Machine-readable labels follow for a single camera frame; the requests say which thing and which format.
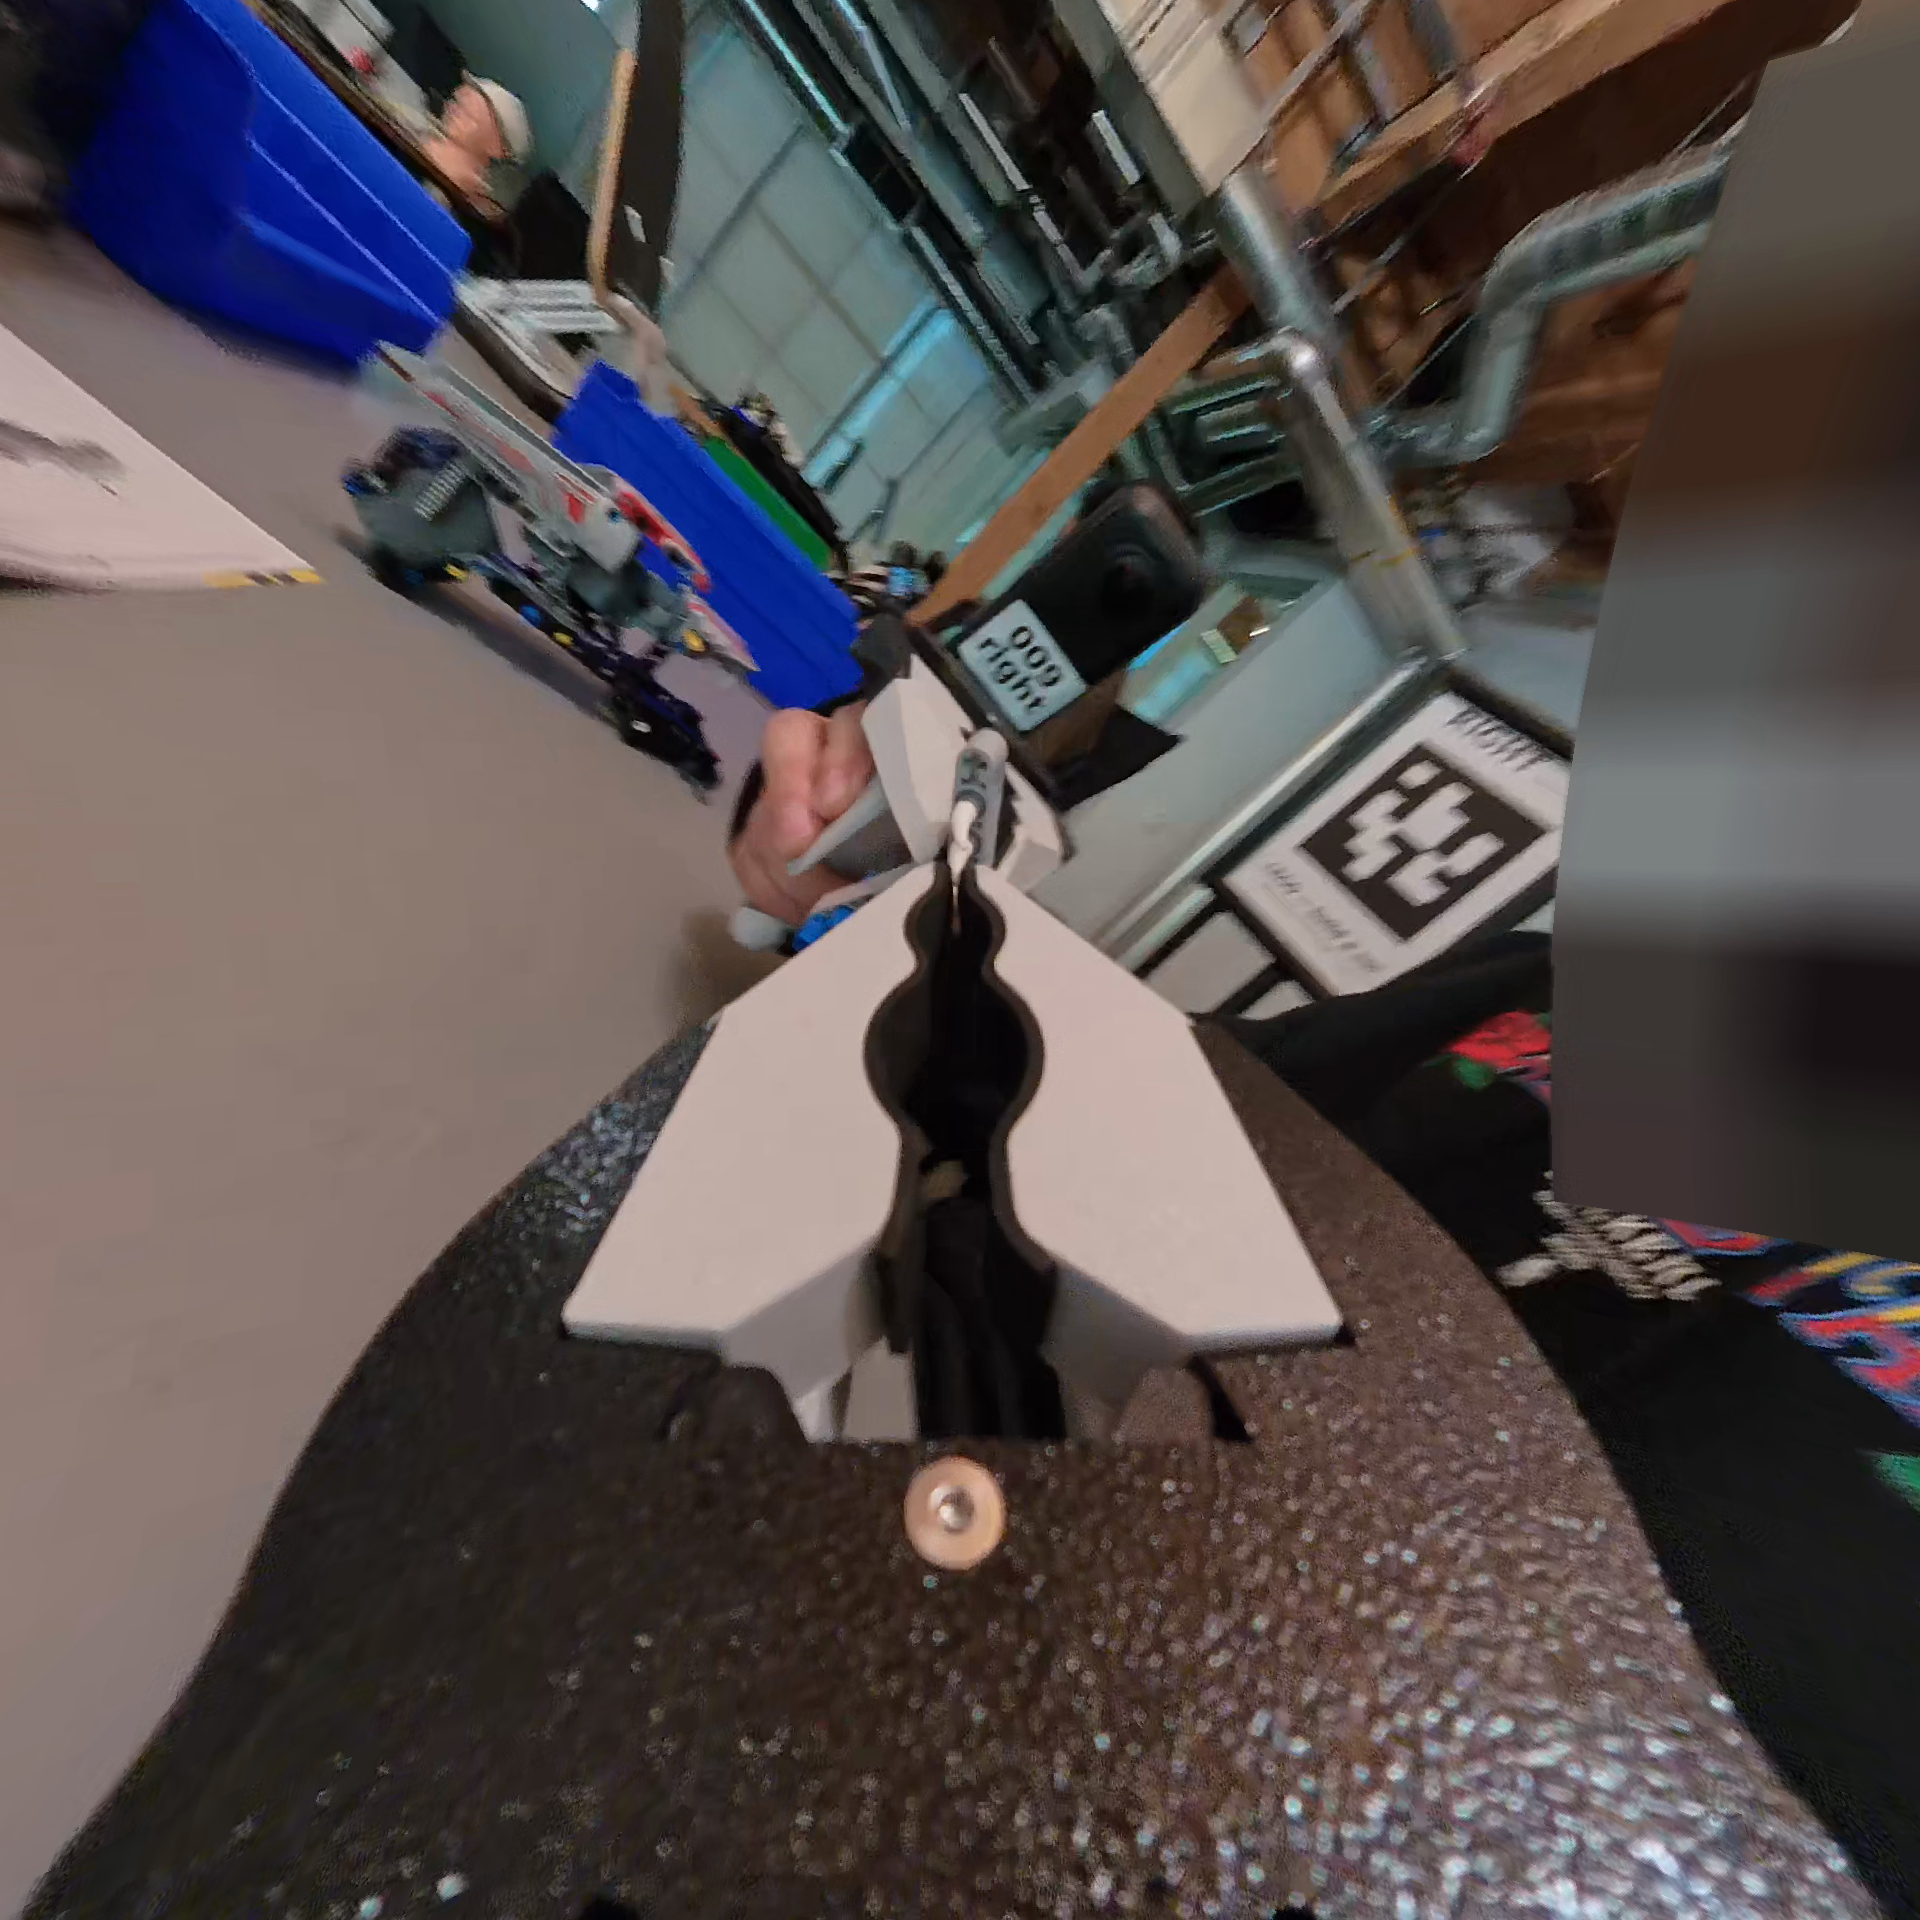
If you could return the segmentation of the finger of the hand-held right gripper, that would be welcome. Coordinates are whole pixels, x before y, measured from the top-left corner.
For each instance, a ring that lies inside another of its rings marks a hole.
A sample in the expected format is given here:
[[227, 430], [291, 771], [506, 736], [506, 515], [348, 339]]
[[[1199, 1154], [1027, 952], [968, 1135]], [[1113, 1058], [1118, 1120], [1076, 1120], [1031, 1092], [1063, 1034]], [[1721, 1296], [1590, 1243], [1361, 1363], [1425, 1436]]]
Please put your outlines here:
[[790, 862], [791, 879], [875, 879], [924, 866], [947, 849], [955, 768], [972, 738], [966, 710], [914, 666], [868, 699], [859, 732], [872, 776], [851, 807]]
[[982, 832], [974, 866], [1020, 894], [1035, 894], [1067, 860], [1060, 817], [1023, 776], [1003, 774], [993, 832]]

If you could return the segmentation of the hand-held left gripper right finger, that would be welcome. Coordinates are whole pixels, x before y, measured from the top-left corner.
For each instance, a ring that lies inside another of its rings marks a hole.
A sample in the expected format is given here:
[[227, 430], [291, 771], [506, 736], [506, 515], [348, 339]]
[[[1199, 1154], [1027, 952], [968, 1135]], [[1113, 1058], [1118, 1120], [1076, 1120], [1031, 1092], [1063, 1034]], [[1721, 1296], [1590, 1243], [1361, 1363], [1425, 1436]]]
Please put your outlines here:
[[1018, 1227], [1051, 1265], [1043, 1359], [1070, 1432], [1112, 1434], [1192, 1361], [1324, 1350], [1343, 1311], [1193, 1023], [993, 872], [993, 983], [1041, 1079], [1003, 1154]]

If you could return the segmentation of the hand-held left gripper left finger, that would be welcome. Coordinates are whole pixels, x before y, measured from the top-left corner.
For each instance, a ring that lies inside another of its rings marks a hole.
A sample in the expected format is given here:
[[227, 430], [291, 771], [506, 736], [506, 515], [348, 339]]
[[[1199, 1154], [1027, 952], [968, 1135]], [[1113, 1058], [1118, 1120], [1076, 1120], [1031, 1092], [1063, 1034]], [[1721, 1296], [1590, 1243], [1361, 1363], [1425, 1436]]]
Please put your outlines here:
[[736, 999], [568, 1299], [571, 1338], [767, 1374], [807, 1438], [926, 1438], [913, 1355], [954, 879], [913, 870]]

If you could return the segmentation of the grey toothed toy brick beam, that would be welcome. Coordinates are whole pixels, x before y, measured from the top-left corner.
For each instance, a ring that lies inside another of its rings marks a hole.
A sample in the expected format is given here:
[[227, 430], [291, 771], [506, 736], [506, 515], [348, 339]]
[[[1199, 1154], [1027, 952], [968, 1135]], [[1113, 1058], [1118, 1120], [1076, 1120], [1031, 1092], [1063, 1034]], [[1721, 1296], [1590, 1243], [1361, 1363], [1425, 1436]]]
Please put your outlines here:
[[944, 852], [924, 866], [899, 870], [875, 879], [839, 879], [843, 888], [823, 898], [816, 910], [782, 939], [782, 948], [801, 953], [816, 944], [857, 913], [868, 898], [905, 873], [926, 866], [943, 866], [952, 879], [952, 894], [958, 896], [963, 879], [974, 870], [982, 832], [993, 832], [1002, 776], [1007, 774], [1007, 740], [993, 729], [976, 729], [958, 761], [958, 787], [952, 812], [948, 841]]

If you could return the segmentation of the toy brick truck model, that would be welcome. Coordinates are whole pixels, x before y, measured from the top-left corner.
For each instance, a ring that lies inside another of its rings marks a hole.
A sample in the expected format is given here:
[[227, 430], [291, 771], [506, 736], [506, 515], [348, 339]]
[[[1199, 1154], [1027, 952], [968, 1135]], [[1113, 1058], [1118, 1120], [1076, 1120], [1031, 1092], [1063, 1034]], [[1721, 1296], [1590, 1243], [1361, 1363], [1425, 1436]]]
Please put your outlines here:
[[758, 664], [712, 607], [692, 544], [624, 478], [570, 460], [442, 362], [376, 348], [423, 406], [343, 474], [368, 570], [392, 590], [479, 580], [585, 666], [620, 738], [700, 795], [723, 780], [704, 719], [659, 680], [683, 657]]

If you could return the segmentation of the grey desk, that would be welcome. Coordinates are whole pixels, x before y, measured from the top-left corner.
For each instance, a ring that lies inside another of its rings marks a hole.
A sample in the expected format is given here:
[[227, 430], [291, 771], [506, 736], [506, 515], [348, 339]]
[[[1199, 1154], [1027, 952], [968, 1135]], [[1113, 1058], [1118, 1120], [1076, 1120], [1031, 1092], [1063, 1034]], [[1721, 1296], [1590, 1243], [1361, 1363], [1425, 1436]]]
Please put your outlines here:
[[361, 1352], [464, 1223], [770, 974], [729, 806], [769, 706], [673, 664], [728, 784], [617, 744], [482, 592], [345, 540], [393, 414], [72, 232], [4, 225], [4, 327], [318, 585], [3, 614], [3, 1899], [199, 1662]]

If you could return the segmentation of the person's right hand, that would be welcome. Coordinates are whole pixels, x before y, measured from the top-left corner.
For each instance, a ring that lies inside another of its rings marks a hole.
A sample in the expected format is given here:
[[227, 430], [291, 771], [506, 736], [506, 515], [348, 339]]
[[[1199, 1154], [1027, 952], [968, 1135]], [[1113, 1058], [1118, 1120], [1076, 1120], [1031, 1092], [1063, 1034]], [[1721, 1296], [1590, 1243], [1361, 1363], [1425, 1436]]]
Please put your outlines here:
[[827, 711], [782, 710], [767, 722], [728, 830], [728, 862], [744, 904], [772, 922], [796, 929], [843, 888], [827, 870], [796, 873], [793, 862], [873, 780], [866, 710], [859, 699]]

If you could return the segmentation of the wooden beam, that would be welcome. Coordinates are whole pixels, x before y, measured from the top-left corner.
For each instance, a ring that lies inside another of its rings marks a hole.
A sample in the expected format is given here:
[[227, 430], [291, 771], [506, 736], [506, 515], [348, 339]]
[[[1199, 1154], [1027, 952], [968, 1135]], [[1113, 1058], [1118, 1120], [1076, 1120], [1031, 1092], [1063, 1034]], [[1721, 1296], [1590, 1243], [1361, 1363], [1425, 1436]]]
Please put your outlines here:
[[910, 620], [930, 632], [955, 609], [979, 602], [1251, 308], [1240, 271], [1218, 271], [963, 550]]

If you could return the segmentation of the green storage bin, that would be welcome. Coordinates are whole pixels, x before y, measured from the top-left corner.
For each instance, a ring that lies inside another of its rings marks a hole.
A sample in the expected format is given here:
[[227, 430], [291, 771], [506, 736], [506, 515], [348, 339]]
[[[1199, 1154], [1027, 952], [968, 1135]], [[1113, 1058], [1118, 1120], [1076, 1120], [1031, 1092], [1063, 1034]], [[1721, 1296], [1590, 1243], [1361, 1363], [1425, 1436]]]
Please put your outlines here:
[[779, 531], [779, 535], [803, 554], [810, 564], [822, 572], [832, 572], [836, 568], [832, 544], [791, 507], [791, 503], [759, 474], [759, 468], [752, 467], [746, 456], [739, 454], [732, 442], [726, 438], [704, 438], [703, 449], [710, 463], [728, 475], [736, 492], [740, 492]]

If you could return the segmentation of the blue storage bin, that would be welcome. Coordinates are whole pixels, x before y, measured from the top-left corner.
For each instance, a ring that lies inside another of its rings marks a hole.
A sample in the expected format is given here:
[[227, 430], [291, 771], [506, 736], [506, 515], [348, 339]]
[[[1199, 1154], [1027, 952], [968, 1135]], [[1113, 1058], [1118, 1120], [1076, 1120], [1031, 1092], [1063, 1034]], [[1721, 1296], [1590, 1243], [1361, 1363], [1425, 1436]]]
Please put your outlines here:
[[425, 353], [471, 241], [249, 7], [156, 4], [66, 216], [156, 297], [354, 367]]
[[595, 360], [553, 425], [575, 463], [631, 482], [687, 538], [712, 576], [710, 607], [746, 643], [758, 694], [777, 710], [822, 710], [859, 687], [857, 614], [823, 568], [746, 492], [680, 419]]

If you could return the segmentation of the marker sign board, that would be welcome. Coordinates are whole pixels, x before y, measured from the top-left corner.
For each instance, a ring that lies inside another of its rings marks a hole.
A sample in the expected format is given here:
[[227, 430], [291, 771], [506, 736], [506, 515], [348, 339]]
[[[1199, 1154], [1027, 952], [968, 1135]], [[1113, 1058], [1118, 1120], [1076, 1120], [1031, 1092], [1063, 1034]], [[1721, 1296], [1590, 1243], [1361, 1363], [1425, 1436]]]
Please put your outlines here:
[[1455, 694], [1383, 736], [1218, 883], [1303, 986], [1359, 994], [1555, 880], [1571, 761]]

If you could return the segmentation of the person's black printed sweatshirt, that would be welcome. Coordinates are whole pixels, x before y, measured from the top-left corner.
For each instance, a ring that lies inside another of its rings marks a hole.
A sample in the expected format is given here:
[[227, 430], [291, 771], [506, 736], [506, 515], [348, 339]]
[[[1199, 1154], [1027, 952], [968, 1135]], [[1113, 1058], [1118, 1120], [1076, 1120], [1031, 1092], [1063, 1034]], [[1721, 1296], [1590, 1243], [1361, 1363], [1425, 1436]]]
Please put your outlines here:
[[1916, 1915], [1916, 1262], [1563, 1200], [1540, 930], [1226, 1027], [1510, 1299], [1747, 1728]]

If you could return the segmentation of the open instruction booklet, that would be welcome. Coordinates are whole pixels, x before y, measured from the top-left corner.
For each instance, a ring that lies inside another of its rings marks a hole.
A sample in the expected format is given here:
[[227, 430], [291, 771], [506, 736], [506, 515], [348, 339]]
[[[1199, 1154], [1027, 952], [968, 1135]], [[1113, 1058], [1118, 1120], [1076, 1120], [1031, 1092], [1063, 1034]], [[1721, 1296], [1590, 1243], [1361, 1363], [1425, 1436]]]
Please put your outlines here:
[[4, 329], [3, 580], [203, 592], [320, 574]]

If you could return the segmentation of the metal duct pipe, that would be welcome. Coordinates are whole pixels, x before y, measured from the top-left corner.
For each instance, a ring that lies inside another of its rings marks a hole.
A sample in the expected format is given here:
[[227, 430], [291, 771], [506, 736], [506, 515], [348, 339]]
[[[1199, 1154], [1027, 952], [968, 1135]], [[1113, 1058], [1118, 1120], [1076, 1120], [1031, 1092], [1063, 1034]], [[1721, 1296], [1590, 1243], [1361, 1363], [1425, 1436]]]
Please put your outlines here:
[[1258, 154], [1226, 176], [1214, 214], [1278, 364], [1270, 412], [1361, 610], [1393, 651], [1450, 666], [1462, 630], [1348, 406], [1339, 327]]

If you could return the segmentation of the flexible metal duct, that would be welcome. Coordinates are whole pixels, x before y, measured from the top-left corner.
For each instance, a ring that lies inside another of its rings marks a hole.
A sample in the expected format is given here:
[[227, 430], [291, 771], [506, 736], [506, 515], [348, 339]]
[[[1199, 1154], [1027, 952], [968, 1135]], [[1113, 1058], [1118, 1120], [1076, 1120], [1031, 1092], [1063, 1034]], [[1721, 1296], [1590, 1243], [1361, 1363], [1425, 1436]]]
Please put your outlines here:
[[1705, 250], [1740, 130], [1534, 220], [1481, 281], [1450, 402], [1380, 414], [1371, 439], [1396, 468], [1475, 464], [1506, 439], [1552, 311], [1687, 266]]

